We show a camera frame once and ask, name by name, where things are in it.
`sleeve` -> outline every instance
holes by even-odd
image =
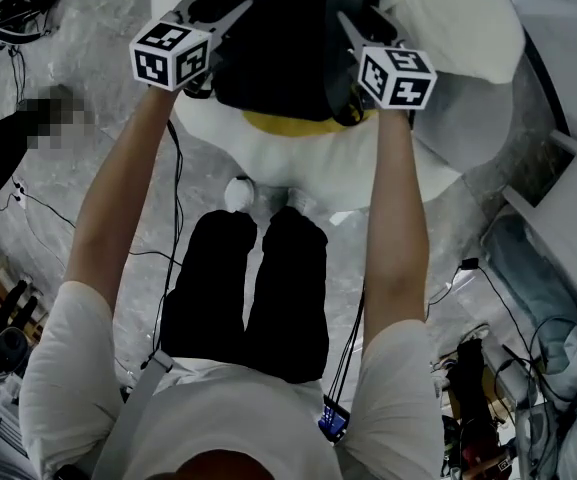
[[[30,356],[19,400],[23,445],[42,479],[106,438],[123,402],[112,316],[95,290],[64,283]]]
[[[365,351],[348,432],[340,446],[381,480],[434,480],[444,455],[425,324],[406,320]]]

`white t-shirt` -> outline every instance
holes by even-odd
[[[319,383],[293,386],[213,361],[196,361],[200,367],[189,377],[187,360],[176,360],[135,432],[124,478],[174,472],[199,453],[222,449],[249,455],[276,480],[434,480],[443,425],[429,348],[424,324],[413,320],[372,341],[348,432],[334,448],[315,421]],[[114,368],[110,308],[92,288],[65,283],[20,397],[23,443],[42,479],[75,463],[112,430],[123,406]]]

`forearm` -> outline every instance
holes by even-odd
[[[428,254],[408,120],[403,112],[382,111],[368,228],[367,297],[404,293],[415,299],[411,311],[423,319],[423,310],[417,313],[423,306]]]
[[[95,288],[114,308],[124,265],[177,94],[151,88],[84,199],[66,280]]]

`fiducial marker cube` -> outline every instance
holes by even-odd
[[[426,52],[366,46],[359,84],[381,108],[423,110],[437,82]]]
[[[130,43],[136,80],[174,91],[208,69],[211,34],[152,21]]]

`gray floor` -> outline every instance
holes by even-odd
[[[53,205],[72,220],[101,161],[143,93],[143,87],[132,79],[127,46],[149,17],[150,0],[62,0],[50,18],[59,24],[59,30],[23,48],[28,64],[27,96],[42,86],[64,84],[85,99],[95,116],[96,127],[88,140],[79,139],[74,147],[62,150],[50,149],[49,143],[40,145],[39,149],[29,151],[16,174],[31,195]],[[514,96],[511,132],[497,158],[468,172],[426,205],[431,237],[427,287],[430,299],[443,293],[461,258],[478,254],[479,236],[503,205],[500,196],[503,187],[512,182],[526,197],[534,199],[543,193],[558,169],[557,152],[543,144],[553,127],[552,117],[526,61],[517,73]],[[10,59],[5,52],[0,52],[0,118],[13,111],[14,101]],[[185,133],[180,135],[185,157],[180,187],[185,226],[179,260],[197,220],[205,212],[220,207],[227,181],[240,173],[235,162],[222,151]],[[133,251],[168,252],[171,248],[174,164],[174,148],[166,139]],[[0,193],[0,206],[5,204],[8,194],[8,188]],[[261,195],[254,210],[260,232],[250,255],[247,308],[252,301],[255,272],[262,257],[260,238],[281,191],[263,189]],[[339,226],[330,224],[329,217],[321,208],[313,214],[330,240],[326,311],[331,353],[325,386],[336,370],[360,298],[367,212],[355,212]],[[32,201],[28,202],[25,212],[12,203],[0,213],[0,254],[9,258],[13,272],[26,271],[34,277],[48,307],[63,275],[71,239],[72,232],[66,224]],[[130,371],[138,371],[138,365],[149,352],[166,268],[166,260],[157,256],[131,257],[128,261],[119,297],[115,338],[118,359]],[[483,321],[491,322],[501,339],[516,344],[512,323],[485,279],[475,275],[461,280],[460,286],[432,307],[429,332],[433,356],[454,350],[463,333]],[[294,288],[299,289],[298,282]],[[527,325],[525,320],[520,320],[520,324]],[[358,361],[354,361],[349,376],[346,401],[354,391],[357,364]],[[123,380],[130,380],[120,367],[117,371]]]

